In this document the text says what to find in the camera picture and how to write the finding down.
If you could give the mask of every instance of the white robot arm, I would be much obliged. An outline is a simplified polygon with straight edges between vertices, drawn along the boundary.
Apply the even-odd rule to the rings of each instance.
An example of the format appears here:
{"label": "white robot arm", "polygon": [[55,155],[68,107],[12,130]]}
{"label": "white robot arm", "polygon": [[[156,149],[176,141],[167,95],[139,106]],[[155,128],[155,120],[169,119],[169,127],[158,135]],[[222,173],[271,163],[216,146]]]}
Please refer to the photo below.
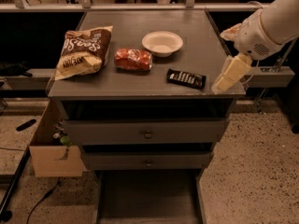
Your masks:
{"label": "white robot arm", "polygon": [[230,89],[251,68],[252,60],[263,60],[299,36],[299,0],[275,0],[245,19],[235,37],[239,54],[223,67],[213,91]]}

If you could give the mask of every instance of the black cable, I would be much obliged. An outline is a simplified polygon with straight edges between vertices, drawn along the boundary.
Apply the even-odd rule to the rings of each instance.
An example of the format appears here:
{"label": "black cable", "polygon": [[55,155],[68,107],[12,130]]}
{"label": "black cable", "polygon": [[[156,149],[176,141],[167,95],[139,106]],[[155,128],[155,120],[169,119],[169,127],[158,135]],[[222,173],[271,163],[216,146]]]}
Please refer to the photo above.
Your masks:
{"label": "black cable", "polygon": [[53,192],[54,190],[56,189],[57,185],[60,184],[60,178],[58,178],[57,180],[57,183],[55,184],[55,186],[50,189],[46,194],[45,196],[40,200],[38,201],[38,203],[31,209],[29,215],[28,215],[28,218],[27,218],[27,221],[26,221],[26,224],[29,223],[29,219],[30,219],[30,216],[32,215],[32,213],[35,211],[35,209],[37,208],[38,205],[40,205],[45,199],[47,199]]}
{"label": "black cable", "polygon": [[29,157],[30,157],[29,147],[27,147],[26,151],[23,153],[21,157],[21,161],[16,169],[16,172],[9,183],[7,191],[2,199],[2,202],[0,203],[0,222],[5,219],[9,220],[9,216],[11,216],[11,211],[8,211],[7,207],[13,196],[16,187],[18,186],[18,182],[21,178],[21,174],[25,168],[26,163],[28,162]]}
{"label": "black cable", "polygon": [[0,147],[0,149],[3,149],[3,150],[8,150],[8,151],[26,151],[25,149],[18,149],[18,148],[6,148],[6,147]]}

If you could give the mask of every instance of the terrazzo floor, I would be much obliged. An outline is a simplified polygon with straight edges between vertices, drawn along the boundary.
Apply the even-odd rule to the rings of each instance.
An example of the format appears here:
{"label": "terrazzo floor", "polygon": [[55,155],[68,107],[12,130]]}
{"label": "terrazzo floor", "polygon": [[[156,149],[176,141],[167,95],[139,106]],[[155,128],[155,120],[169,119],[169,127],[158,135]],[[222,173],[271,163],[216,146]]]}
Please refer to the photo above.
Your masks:
{"label": "terrazzo floor", "polygon": [[[8,102],[0,117],[0,147],[24,149],[46,103]],[[259,114],[252,101],[239,101],[235,106],[228,129],[200,179],[206,224],[299,223],[299,135],[292,133],[277,99],[264,102],[263,111]],[[37,119],[37,123],[17,133],[15,127],[28,119]],[[11,173],[21,155],[21,151],[0,149],[1,172]],[[26,223],[32,208],[57,181],[35,177],[29,159],[7,209],[12,218],[6,223]],[[27,223],[91,224],[96,197],[97,183],[91,173],[60,178],[52,195],[37,206]],[[189,223],[187,219],[177,223]],[[147,221],[157,222],[167,223],[162,218]],[[103,223],[146,222],[131,217]]]}

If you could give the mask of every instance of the cardboard box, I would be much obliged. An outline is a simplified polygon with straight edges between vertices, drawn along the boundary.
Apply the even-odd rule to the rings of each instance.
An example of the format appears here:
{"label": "cardboard box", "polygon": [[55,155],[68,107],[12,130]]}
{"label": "cardboard box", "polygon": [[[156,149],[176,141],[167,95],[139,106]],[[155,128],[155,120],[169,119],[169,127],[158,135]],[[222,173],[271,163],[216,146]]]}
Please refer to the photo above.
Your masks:
{"label": "cardboard box", "polygon": [[53,140],[55,124],[62,120],[57,105],[50,101],[29,146],[32,164],[38,177],[82,176],[86,168],[77,146],[71,146],[67,159],[62,159],[66,146]]}

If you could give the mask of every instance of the white bowl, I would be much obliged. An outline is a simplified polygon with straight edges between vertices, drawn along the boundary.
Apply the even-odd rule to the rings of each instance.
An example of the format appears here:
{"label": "white bowl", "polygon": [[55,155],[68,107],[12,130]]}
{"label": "white bowl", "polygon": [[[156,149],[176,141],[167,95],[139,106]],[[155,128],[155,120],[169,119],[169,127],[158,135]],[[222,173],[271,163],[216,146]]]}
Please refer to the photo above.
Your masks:
{"label": "white bowl", "polygon": [[183,46],[183,40],[176,34],[161,31],[144,36],[142,45],[155,56],[167,57]]}

